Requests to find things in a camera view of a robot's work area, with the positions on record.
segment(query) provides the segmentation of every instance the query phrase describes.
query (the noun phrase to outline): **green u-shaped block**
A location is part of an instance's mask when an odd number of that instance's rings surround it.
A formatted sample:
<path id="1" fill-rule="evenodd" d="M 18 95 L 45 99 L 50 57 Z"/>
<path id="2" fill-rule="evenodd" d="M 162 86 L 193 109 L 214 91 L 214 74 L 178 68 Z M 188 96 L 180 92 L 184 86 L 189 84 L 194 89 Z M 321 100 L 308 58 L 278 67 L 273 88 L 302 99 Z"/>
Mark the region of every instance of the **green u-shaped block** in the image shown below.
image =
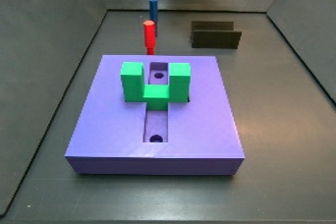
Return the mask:
<path id="1" fill-rule="evenodd" d="M 125 102 L 146 102 L 148 110 L 168 110 L 168 102 L 188 102 L 192 68 L 169 63 L 169 84 L 144 84 L 142 63 L 124 62 L 121 81 Z"/>

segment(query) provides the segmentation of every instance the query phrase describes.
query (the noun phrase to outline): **red peg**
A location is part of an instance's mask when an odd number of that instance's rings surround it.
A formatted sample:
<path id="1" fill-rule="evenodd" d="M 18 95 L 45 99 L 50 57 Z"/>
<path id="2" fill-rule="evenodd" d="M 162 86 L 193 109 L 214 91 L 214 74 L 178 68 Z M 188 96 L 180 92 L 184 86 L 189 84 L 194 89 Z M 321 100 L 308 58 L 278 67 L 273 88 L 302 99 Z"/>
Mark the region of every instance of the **red peg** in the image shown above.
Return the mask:
<path id="1" fill-rule="evenodd" d="M 144 28 L 144 46 L 146 48 L 146 55 L 153 55 L 154 48 L 154 22 L 145 21 L 142 23 Z"/>

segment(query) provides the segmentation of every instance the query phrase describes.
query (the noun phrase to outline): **purple block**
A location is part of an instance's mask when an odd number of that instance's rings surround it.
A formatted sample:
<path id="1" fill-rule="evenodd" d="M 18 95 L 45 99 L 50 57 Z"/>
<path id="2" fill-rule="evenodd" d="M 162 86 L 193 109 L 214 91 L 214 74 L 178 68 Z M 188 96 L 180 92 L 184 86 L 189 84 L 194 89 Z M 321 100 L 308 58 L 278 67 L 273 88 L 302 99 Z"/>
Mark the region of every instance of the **purple block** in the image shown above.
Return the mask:
<path id="1" fill-rule="evenodd" d="M 165 142 L 144 142 L 145 103 L 124 102 L 122 62 L 142 62 L 146 81 L 152 62 L 190 64 L 190 102 L 168 105 Z M 233 175 L 244 152 L 214 57 L 104 56 L 65 158 L 82 174 Z"/>

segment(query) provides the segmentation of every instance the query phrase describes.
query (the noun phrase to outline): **table surface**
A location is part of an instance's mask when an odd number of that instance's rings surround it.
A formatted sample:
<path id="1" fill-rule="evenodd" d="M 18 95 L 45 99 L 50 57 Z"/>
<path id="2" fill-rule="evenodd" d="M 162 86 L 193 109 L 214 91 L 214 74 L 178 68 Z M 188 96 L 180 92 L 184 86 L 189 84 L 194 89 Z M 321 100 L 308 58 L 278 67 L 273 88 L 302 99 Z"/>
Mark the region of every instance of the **table surface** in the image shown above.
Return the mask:
<path id="1" fill-rule="evenodd" d="M 336 220 L 334 106 L 262 14 L 162 12 L 156 54 L 214 55 L 245 161 L 233 177 L 77 175 L 65 159 L 101 56 L 144 54 L 146 12 L 109 12 L 2 221 Z M 236 50 L 193 49 L 190 21 L 233 21 Z"/>

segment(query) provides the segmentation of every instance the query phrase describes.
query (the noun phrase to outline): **dark block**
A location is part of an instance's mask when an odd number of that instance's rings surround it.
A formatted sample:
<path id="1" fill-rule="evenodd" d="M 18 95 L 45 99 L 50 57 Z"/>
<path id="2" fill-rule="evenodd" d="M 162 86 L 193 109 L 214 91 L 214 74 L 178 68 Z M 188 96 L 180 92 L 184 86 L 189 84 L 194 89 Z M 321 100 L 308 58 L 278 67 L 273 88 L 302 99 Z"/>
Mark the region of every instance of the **dark block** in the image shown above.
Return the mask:
<path id="1" fill-rule="evenodd" d="M 241 31 L 233 30 L 233 22 L 192 22 L 193 48 L 236 49 Z"/>

